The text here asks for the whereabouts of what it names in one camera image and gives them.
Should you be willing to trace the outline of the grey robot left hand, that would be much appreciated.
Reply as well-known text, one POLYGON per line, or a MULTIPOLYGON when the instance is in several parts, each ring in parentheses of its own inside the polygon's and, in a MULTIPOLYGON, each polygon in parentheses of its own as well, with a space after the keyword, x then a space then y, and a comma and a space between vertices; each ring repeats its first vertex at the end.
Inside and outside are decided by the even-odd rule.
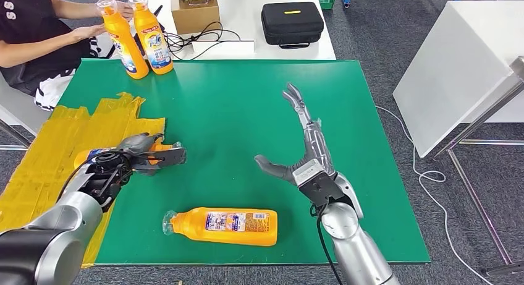
POLYGON ((143 159, 143 155, 147 152, 152 152, 151 147, 159 138, 162 139, 164 134, 158 133, 150 135, 148 132, 143 132, 123 139, 116 150, 128 152, 126 157, 130 161, 131 168, 143 175, 153 176, 156 174, 156 169, 150 165, 150 162, 143 159))

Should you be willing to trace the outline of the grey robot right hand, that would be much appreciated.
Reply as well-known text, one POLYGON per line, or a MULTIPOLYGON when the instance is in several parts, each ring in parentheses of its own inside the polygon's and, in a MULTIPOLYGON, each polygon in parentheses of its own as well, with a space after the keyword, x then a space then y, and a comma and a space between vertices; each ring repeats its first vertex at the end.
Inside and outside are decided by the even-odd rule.
POLYGON ((331 154, 326 144, 321 124, 319 120, 312 120, 308 108, 303 101, 302 94, 294 84, 288 83, 286 89, 282 91, 282 96, 291 104, 291 107, 297 113, 304 134, 305 154, 298 162, 291 166, 275 164, 263 155, 256 155, 254 159, 257 165, 263 172, 296 185, 297 183, 292 173, 310 160, 316 159, 329 177, 335 177, 336 170, 332 163, 331 154))

